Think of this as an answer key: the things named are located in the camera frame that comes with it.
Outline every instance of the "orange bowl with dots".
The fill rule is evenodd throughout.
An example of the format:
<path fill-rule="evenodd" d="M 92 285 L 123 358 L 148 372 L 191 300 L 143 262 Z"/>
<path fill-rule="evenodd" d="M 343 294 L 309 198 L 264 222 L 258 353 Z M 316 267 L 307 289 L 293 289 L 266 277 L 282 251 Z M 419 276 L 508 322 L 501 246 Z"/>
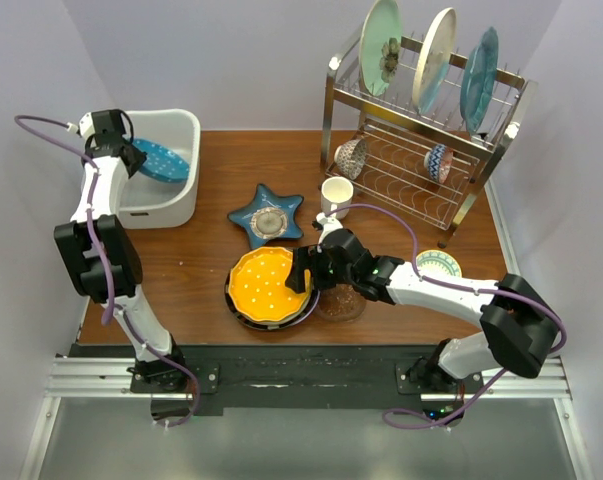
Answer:
<path fill-rule="evenodd" d="M 301 312 L 312 291 L 305 272 L 304 293 L 285 286 L 292 269 L 292 252 L 283 247 L 261 247 L 246 253 L 230 270 L 228 295 L 239 313 L 257 323 L 282 322 Z"/>

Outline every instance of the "star-shaped plate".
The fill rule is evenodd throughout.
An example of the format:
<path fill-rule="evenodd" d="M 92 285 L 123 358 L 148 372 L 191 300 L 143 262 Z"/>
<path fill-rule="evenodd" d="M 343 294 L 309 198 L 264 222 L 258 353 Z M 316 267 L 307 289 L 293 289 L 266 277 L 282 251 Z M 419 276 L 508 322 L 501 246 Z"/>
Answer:
<path fill-rule="evenodd" d="M 252 201 L 230 212 L 228 219 L 245 229 L 254 250 L 274 238 L 301 238 L 303 231 L 294 222 L 294 214 L 302 203 L 302 195 L 279 197 L 260 183 Z"/>

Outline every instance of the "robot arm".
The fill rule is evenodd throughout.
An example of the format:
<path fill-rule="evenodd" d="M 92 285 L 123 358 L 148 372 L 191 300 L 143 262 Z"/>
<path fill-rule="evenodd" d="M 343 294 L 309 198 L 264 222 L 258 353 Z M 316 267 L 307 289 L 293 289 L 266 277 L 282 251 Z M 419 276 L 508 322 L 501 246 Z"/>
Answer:
<path fill-rule="evenodd" d="M 483 330 L 464 339 L 444 340 L 430 359 L 415 365 L 411 375 L 436 388 L 498 366 L 527 378 L 539 374 L 558 334 L 556 324 L 525 302 L 480 293 L 505 290 L 547 306 L 523 278 L 507 274 L 496 282 L 435 277 L 433 283 L 403 259 L 372 256 L 334 217 L 319 214 L 314 226 L 322 229 L 319 244 L 295 249 L 293 254 L 286 285 L 295 292 L 304 290 L 303 275 L 310 270 L 319 290 L 349 284 L 368 300 L 426 307 Z"/>
<path fill-rule="evenodd" d="M 135 348 L 133 373 L 141 375 L 147 383 L 176 389 L 185 381 L 183 374 L 166 366 L 137 340 L 143 338 L 156 353 L 179 365 L 185 364 L 179 348 L 157 320 L 143 293 L 141 261 L 117 218 L 123 189 L 145 161 L 145 153 L 125 139 L 125 133 L 119 110 L 88 113 L 81 119 L 79 134 L 86 140 L 86 154 L 93 159 L 96 168 L 84 163 L 85 178 L 79 206 L 70 223 L 55 228 L 54 238 L 75 290 L 105 307 L 108 302 L 105 268 L 94 251 L 87 229 L 86 212 L 92 209 L 95 231 L 107 252 L 114 277 L 114 302 L 122 307 L 115 309 L 114 317 Z M 99 177 L 93 184 L 95 175 Z"/>

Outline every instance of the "white mug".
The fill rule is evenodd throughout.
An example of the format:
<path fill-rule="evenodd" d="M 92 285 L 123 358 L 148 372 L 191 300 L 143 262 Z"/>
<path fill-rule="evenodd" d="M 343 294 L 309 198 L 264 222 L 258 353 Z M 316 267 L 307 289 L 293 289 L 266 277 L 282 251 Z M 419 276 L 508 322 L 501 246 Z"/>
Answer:
<path fill-rule="evenodd" d="M 321 210 L 326 215 L 337 208 L 347 207 L 352 203 L 354 186 L 352 182 L 343 177 L 328 178 L 321 185 Z M 337 219 L 342 219 L 348 214 L 348 210 L 335 213 Z"/>

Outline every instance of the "wire rack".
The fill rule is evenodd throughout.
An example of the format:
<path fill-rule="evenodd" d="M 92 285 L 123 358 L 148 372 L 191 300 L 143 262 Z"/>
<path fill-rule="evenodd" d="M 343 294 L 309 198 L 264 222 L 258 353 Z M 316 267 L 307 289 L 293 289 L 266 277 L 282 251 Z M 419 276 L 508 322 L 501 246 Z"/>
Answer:
<path fill-rule="evenodd" d="M 536 83 L 507 70 L 497 73 L 482 128 L 470 137 L 460 114 L 459 99 L 466 58 L 455 53 L 437 100 L 427 115 L 412 104 L 412 84 L 422 40 L 403 37 L 395 77 L 379 97 L 362 88 L 357 50 L 361 29 L 353 33 L 328 69 L 321 161 L 328 176 L 339 175 L 330 152 L 333 104 L 359 110 L 359 128 L 368 157 L 355 187 L 445 231 L 445 246 L 483 189 L 520 127 Z M 444 184 L 430 179 L 424 156 L 437 144 L 454 150 Z"/>
<path fill-rule="evenodd" d="M 439 228 L 452 221 L 474 171 L 476 160 L 456 156 L 444 185 L 430 180 L 423 157 L 435 145 L 417 135 L 406 135 L 382 122 L 366 119 L 355 138 L 365 138 L 368 157 L 356 188 L 384 200 Z M 338 175 L 332 163 L 329 176 Z"/>

